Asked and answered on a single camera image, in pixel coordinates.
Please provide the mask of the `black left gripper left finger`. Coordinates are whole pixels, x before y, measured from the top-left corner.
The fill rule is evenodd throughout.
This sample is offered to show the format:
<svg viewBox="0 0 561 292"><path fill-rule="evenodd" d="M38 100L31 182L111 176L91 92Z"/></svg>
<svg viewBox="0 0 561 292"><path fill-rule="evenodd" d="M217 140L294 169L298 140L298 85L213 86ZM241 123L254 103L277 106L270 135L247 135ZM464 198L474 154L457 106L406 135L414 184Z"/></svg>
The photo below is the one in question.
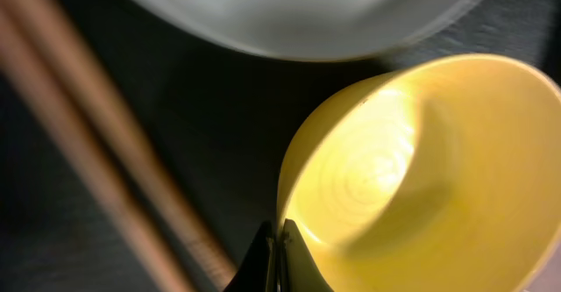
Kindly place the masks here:
<svg viewBox="0 0 561 292"><path fill-rule="evenodd" d="M273 227L263 222L257 230L249 250L237 273L224 292L267 292L268 279L273 260Z"/></svg>

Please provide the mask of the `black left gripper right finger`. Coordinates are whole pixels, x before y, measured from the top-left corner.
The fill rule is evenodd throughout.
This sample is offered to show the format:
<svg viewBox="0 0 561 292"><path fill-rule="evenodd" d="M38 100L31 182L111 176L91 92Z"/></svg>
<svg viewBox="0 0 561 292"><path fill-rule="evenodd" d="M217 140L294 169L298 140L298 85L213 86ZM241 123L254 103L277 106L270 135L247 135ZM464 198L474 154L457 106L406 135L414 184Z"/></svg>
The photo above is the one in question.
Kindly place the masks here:
<svg viewBox="0 0 561 292"><path fill-rule="evenodd" d="M295 221L286 219L279 235L279 285L282 292L332 292Z"/></svg>

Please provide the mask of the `wooden chopstick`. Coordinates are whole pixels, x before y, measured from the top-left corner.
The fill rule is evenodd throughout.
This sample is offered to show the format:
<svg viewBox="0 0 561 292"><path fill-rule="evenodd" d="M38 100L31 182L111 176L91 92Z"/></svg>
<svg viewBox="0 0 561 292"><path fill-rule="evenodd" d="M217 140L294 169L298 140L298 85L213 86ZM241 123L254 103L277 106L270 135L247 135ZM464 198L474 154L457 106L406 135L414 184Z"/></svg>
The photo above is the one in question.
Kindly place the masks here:
<svg viewBox="0 0 561 292"><path fill-rule="evenodd" d="M237 269L166 170L141 125L55 0L7 0L10 11L217 290Z"/></svg>
<svg viewBox="0 0 561 292"><path fill-rule="evenodd" d="M166 292L194 291L166 241L5 10L1 10L1 68L157 287Z"/></svg>

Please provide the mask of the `yellow bowl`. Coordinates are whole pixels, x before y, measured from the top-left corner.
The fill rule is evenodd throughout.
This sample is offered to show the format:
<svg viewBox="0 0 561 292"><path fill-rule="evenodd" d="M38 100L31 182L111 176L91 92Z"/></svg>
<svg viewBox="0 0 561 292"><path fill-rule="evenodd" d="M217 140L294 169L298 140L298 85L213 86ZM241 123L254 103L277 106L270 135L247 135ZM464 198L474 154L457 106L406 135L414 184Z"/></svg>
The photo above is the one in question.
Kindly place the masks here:
<svg viewBox="0 0 561 292"><path fill-rule="evenodd" d="M560 240L560 89L484 53L356 82L294 135L277 218L332 291L520 291Z"/></svg>

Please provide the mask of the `white round plate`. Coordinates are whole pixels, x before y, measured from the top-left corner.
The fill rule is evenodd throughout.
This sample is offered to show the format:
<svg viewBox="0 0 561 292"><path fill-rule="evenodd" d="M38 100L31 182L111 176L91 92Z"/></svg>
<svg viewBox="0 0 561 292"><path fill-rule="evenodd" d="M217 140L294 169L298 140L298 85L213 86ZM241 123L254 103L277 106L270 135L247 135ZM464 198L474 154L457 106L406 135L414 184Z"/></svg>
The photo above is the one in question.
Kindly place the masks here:
<svg viewBox="0 0 561 292"><path fill-rule="evenodd" d="M424 39L481 0L132 0L200 39L288 61L346 61Z"/></svg>

